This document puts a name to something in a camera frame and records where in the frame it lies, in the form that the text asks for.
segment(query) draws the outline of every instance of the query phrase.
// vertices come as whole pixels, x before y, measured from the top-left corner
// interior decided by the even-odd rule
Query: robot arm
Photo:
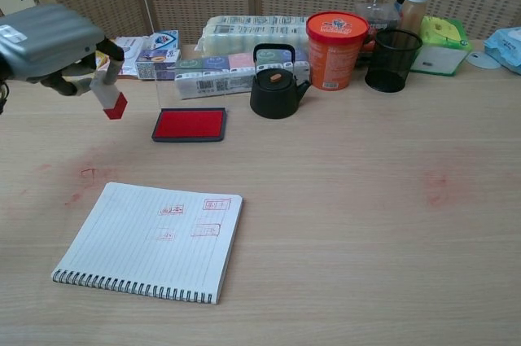
[[[94,89],[90,78],[67,81],[63,76],[94,72],[97,50],[110,59],[101,81],[113,85],[125,60],[123,49],[75,11],[46,4],[0,18],[0,114],[9,94],[7,80],[41,82],[67,96]]]

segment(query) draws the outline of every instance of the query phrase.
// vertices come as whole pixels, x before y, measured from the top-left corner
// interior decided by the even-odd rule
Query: wet wipes pack
[[[521,75],[521,27],[500,28],[484,42],[485,53]]]

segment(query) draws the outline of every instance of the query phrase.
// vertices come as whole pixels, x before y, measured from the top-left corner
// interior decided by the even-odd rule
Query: notebook
[[[239,195],[110,182],[52,279],[216,304],[242,202]]]

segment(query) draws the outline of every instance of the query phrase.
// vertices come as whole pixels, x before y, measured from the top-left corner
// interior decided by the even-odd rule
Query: black kettle
[[[261,49],[289,50],[291,53],[292,72],[282,68],[263,69],[257,72],[257,51]],[[299,108],[299,102],[311,83],[296,84],[295,48],[282,43],[261,43],[253,49],[255,76],[252,80],[250,107],[264,118],[286,118]]]

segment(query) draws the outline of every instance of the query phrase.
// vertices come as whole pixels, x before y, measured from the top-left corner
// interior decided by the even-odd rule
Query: red lid
[[[327,45],[363,42],[369,23],[361,16],[342,11],[319,12],[309,17],[306,32],[314,41]]]

